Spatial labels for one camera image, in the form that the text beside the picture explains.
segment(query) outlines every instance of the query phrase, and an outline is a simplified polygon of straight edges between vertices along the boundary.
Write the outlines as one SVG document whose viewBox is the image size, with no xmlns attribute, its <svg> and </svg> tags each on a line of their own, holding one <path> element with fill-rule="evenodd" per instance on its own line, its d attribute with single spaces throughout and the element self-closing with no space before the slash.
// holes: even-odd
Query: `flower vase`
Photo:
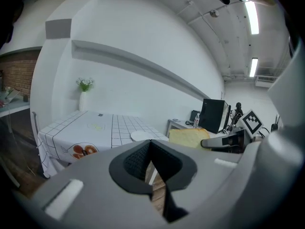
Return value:
<svg viewBox="0 0 305 229">
<path fill-rule="evenodd" d="M 87 98 L 87 93 L 81 92 L 80 102 L 79 102 L 79 111 L 86 110 L 86 98 Z"/>
</svg>

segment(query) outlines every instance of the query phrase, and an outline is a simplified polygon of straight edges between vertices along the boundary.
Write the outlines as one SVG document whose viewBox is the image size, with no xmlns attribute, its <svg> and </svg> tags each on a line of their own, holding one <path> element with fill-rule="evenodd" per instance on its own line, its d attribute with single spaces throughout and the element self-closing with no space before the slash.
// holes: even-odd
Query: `white tablecloth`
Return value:
<svg viewBox="0 0 305 229">
<path fill-rule="evenodd" d="M 138 117 L 75 111 L 38 132 L 44 175 L 53 176 L 85 155 L 131 143 L 130 133 L 134 131 L 168 141 Z"/>
</svg>

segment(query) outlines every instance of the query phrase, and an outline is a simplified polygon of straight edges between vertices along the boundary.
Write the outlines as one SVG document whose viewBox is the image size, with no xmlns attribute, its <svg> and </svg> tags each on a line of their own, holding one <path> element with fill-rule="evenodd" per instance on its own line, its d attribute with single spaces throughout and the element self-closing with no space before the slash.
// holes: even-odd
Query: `white wall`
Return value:
<svg viewBox="0 0 305 229">
<path fill-rule="evenodd" d="M 25 2 L 20 18 L 14 23 L 13 37 L 5 43 L 0 55 L 15 50 L 42 47 L 46 40 L 45 21 L 65 0 L 33 0 Z"/>
<path fill-rule="evenodd" d="M 73 40 L 101 43 L 145 58 L 220 99 L 224 82 L 208 49 L 156 0 L 102 0 Z"/>
<path fill-rule="evenodd" d="M 78 77 L 95 80 L 87 95 L 88 110 L 143 117 L 164 134 L 168 119 L 188 120 L 193 109 L 202 108 L 202 101 L 163 83 L 109 65 L 73 59 L 64 81 L 67 87 L 63 88 L 64 108 L 69 108 L 66 113 L 71 107 L 78 108 Z"/>
<path fill-rule="evenodd" d="M 268 88 L 255 87 L 254 83 L 243 82 L 226 83 L 224 87 L 224 100 L 231 105 L 232 109 L 235 109 L 236 103 L 240 102 L 244 114 L 250 109 L 254 110 L 264 127 L 271 130 L 277 110 L 267 95 Z"/>
</svg>

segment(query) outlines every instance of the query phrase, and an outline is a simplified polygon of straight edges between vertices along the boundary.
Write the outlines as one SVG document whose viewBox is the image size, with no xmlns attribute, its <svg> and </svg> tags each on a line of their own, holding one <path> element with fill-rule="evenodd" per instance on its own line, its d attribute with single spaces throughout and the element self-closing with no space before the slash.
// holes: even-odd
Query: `fluorescent light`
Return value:
<svg viewBox="0 0 305 229">
<path fill-rule="evenodd" d="M 252 1 L 245 2 L 247 11 L 248 11 L 248 17 L 250 20 L 250 26 L 251 26 L 251 34 L 258 34 L 258 19 L 257 19 L 257 13 L 256 13 L 256 7 L 255 3 Z"/>
<path fill-rule="evenodd" d="M 255 71 L 256 71 L 256 68 L 257 68 L 257 63 L 258 63 L 258 59 L 252 59 L 250 77 L 254 77 Z"/>
</svg>

